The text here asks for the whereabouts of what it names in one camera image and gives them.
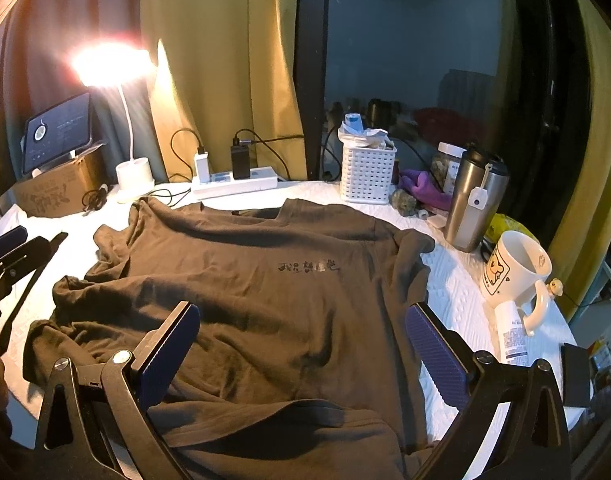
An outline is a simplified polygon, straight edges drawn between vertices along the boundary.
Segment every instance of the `screw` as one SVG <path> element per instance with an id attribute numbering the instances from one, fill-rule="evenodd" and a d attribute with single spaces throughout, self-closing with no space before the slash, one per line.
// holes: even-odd
<path id="1" fill-rule="evenodd" d="M 61 357 L 57 362 L 54 363 L 55 370 L 62 371 L 65 370 L 70 364 L 70 360 L 67 357 Z"/>
<path id="2" fill-rule="evenodd" d="M 482 365 L 490 365 L 494 362 L 494 357 L 492 354 L 485 350 L 479 350 L 474 355 L 476 355 L 476 360 Z"/>
<path id="3" fill-rule="evenodd" d="M 127 350 L 119 350 L 118 352 L 114 354 L 114 357 L 112 357 L 112 362 L 114 364 L 120 365 L 123 363 L 127 363 L 129 359 L 130 359 L 130 352 L 128 352 Z"/>
<path id="4" fill-rule="evenodd" d="M 552 370 L 550 363 L 546 361 L 545 359 L 539 359 L 537 361 L 537 368 L 539 368 L 539 370 L 542 370 L 544 372 L 549 372 L 550 370 Z"/>

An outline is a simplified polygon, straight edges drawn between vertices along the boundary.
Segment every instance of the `power strip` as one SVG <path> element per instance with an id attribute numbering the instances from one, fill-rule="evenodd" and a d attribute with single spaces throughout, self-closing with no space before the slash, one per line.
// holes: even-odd
<path id="1" fill-rule="evenodd" d="M 249 193 L 252 191 L 263 191 L 274 189 L 278 186 L 278 177 L 274 170 L 267 168 L 253 168 L 250 178 L 235 180 L 232 171 L 215 173 L 210 176 L 210 182 L 201 184 L 199 177 L 192 179 L 192 195 L 197 200 L 216 198 L 218 196 Z"/>

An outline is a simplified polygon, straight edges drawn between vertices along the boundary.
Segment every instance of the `white lamp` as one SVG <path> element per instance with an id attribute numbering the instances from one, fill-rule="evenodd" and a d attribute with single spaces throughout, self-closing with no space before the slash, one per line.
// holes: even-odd
<path id="1" fill-rule="evenodd" d="M 85 86 L 116 87 L 121 96 L 127 127 L 130 131 L 130 160 L 116 167 L 119 202 L 130 202 L 154 189 L 154 179 L 147 157 L 134 160 L 134 131 L 130 111 L 123 93 L 123 83 L 154 71 L 150 54 L 124 43 L 101 43 L 90 46 L 75 56 L 72 65 Z"/>

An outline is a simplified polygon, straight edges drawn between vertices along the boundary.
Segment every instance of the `mug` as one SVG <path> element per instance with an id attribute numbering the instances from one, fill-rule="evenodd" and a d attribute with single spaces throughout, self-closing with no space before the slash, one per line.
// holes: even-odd
<path id="1" fill-rule="evenodd" d="M 506 301 L 521 306 L 537 296 L 534 311 L 523 320 L 527 334 L 532 335 L 553 296 L 545 285 L 551 272 L 550 257 L 537 241 L 519 231 L 505 231 L 483 271 L 481 292 L 492 307 Z"/>

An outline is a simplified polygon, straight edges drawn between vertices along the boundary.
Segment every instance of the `plastic woven basket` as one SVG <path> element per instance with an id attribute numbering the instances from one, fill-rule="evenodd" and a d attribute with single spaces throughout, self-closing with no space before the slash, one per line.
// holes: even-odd
<path id="1" fill-rule="evenodd" d="M 341 199 L 362 204 L 387 204 L 396 148 L 348 148 L 343 146 Z"/>

